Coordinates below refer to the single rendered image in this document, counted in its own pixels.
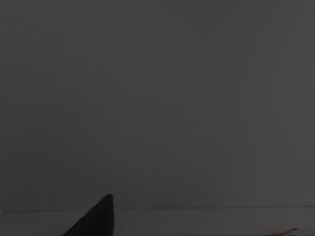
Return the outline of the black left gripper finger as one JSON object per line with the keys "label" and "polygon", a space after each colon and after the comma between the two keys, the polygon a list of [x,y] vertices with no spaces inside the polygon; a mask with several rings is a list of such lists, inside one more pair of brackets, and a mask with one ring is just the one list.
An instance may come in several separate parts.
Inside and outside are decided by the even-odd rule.
{"label": "black left gripper finger", "polygon": [[114,236],[114,196],[107,194],[63,236]]}

